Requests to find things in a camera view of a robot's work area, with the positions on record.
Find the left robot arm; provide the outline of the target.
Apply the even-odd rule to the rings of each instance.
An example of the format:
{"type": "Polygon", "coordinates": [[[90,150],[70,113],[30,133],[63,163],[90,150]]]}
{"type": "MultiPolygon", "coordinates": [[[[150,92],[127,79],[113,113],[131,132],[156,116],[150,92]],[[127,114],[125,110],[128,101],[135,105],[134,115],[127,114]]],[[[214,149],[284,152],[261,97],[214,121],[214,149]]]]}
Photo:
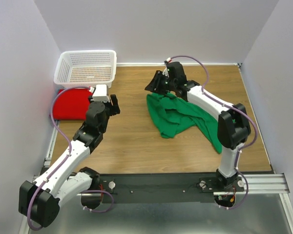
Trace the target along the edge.
{"type": "Polygon", "coordinates": [[[69,176],[101,143],[109,118],[119,113],[116,95],[93,96],[85,121],[64,153],[41,176],[20,186],[19,213],[26,216],[30,229],[39,231],[48,227],[61,206],[79,193],[98,189],[100,175],[90,168],[81,169],[73,178],[69,176]]]}

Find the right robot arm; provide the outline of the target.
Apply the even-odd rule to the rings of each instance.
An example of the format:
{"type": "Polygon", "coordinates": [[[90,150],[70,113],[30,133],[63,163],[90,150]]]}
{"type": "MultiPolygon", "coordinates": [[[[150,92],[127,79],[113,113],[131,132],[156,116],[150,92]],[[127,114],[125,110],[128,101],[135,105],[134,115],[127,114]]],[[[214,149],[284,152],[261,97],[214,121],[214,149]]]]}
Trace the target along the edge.
{"type": "Polygon", "coordinates": [[[217,121],[217,138],[222,145],[221,162],[216,170],[215,186],[226,191],[238,180],[239,154],[251,133],[242,104],[233,105],[202,89],[188,80],[182,64],[178,61],[166,64],[163,71],[157,70],[146,91],[166,95],[173,91],[177,97],[192,103],[210,114],[217,121]]]}

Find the green t shirt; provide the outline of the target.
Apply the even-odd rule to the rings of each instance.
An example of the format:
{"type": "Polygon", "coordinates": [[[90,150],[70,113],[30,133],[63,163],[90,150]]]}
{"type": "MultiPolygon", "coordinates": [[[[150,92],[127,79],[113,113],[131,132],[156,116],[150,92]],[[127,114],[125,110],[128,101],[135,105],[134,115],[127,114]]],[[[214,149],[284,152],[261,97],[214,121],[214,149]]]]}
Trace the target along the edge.
{"type": "Polygon", "coordinates": [[[222,145],[217,137],[218,122],[202,108],[171,93],[148,94],[146,104],[150,118],[162,138],[174,138],[177,134],[196,126],[215,151],[222,153],[222,145]]]}

